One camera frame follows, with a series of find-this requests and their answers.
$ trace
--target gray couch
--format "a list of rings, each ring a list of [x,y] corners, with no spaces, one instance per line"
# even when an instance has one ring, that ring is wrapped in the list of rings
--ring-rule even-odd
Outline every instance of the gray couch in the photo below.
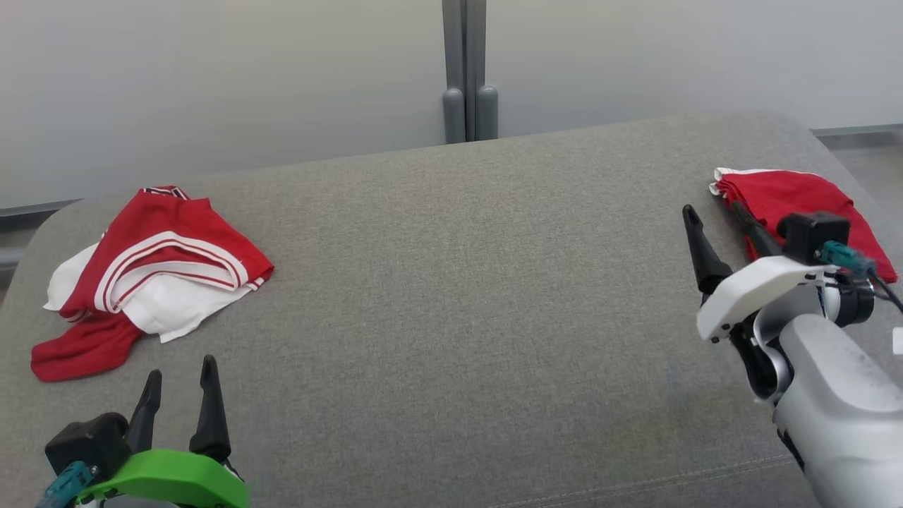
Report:
[[[163,371],[156,447],[187,449],[201,359],[219,360],[252,506],[815,506],[736,353],[694,329],[681,207],[744,263],[716,166],[840,185],[903,267],[889,218],[817,139],[769,113],[671,117],[177,183],[275,263],[263,288],[96,377],[43,384],[52,271],[133,192],[37,232],[0,309],[4,504],[51,480],[65,424],[126,415]],[[849,327],[898,382],[896,311]]]

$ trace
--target white wall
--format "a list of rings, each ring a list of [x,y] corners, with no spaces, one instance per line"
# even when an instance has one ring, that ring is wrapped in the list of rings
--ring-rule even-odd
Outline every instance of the white wall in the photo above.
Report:
[[[903,123],[900,0],[489,0],[500,136],[713,108]]]
[[[0,3],[0,209],[444,142],[439,0]]]

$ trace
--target white stripe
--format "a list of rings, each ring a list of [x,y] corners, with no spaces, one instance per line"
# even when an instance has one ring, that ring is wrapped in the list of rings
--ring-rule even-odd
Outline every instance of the white stripe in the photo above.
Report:
[[[254,280],[252,280],[251,282],[248,282],[247,284],[251,287],[251,289],[254,289],[255,291],[257,291],[264,284],[264,282],[265,282],[264,278],[258,277],[258,278],[255,278]]]
[[[155,248],[148,250],[143,254],[138,254],[155,243],[160,243],[160,245],[157,245]],[[123,250],[115,259],[113,259],[113,262],[107,267],[107,271],[104,272],[103,277],[100,278],[100,282],[94,293],[94,306],[98,310],[107,310],[110,312],[109,309],[112,308],[113,305],[107,295],[104,294],[104,288],[107,286],[107,283],[111,280],[114,282],[117,281],[119,277],[122,276],[123,271],[137,259],[148,256],[164,247],[178,247],[189,252],[194,252],[195,254],[218,262],[223,265],[223,268],[229,270],[232,268],[229,267],[228,263],[231,263],[232,267],[234,267],[234,270],[237,272],[233,272],[230,275],[230,280],[234,283],[233,286],[243,286],[247,282],[247,270],[245,269],[245,265],[242,265],[241,261],[233,256],[228,250],[208,241],[183,237],[182,235],[176,234],[174,231],[162,231],[137,242],[135,245]]]
[[[815,176],[819,176],[815,173],[806,173],[803,171],[793,171],[790,169],[730,169],[729,167],[716,167],[715,168],[715,183],[709,183],[709,192],[714,196],[722,196],[724,195],[717,186],[716,183],[720,182],[724,175],[726,174],[756,174],[756,173],[774,173],[774,172],[784,172],[784,173],[796,173],[796,174],[813,174]]]
[[[66,321],[69,321],[70,323],[75,323],[77,321],[81,321],[81,318],[85,317],[85,314],[87,312],[88,312],[88,309],[81,309],[74,315],[71,315],[65,319],[66,319]]]
[[[156,187],[146,187],[144,191],[148,194],[172,196],[172,193],[166,189],[157,189]]]

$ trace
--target red cloth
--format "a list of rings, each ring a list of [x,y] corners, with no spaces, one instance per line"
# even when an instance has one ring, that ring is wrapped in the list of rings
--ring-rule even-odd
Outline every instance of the red cloth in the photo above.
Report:
[[[273,264],[210,208],[178,187],[148,187],[110,223],[60,315],[75,323],[32,348],[32,372],[63,381],[114,369],[143,332],[122,305],[160,274],[236,290],[257,289]]]
[[[125,314],[91,315],[60,338],[34,346],[32,372],[41,381],[54,382],[115,369],[143,333]]]
[[[850,221],[850,247],[878,264],[878,275],[887,282],[897,281],[890,260],[871,232],[869,223],[853,208],[852,199],[831,182],[811,173],[794,171],[733,172],[720,169],[720,180],[714,188],[727,200],[728,205],[740,200],[749,212],[759,220],[781,245],[784,239],[777,235],[777,223],[787,215],[812,212],[830,212]]]

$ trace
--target robotic arm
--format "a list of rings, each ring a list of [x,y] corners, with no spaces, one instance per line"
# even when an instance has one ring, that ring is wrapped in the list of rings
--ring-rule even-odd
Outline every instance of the robotic arm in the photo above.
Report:
[[[204,395],[188,452],[152,448],[162,382],[160,371],[151,371],[131,420],[105,413],[89,422],[73,422],[47,444],[44,451],[58,477],[38,508],[71,507],[76,501],[79,506],[104,506],[114,499],[155,500],[183,508],[247,508],[245,483],[228,461],[232,447],[216,359],[204,357]]]
[[[903,506],[903,390],[842,329],[871,316],[874,290],[856,271],[874,270],[850,257],[845,219],[794,214],[782,222],[781,255],[732,273],[693,207],[684,207],[703,292],[699,334],[737,349],[822,506]]]

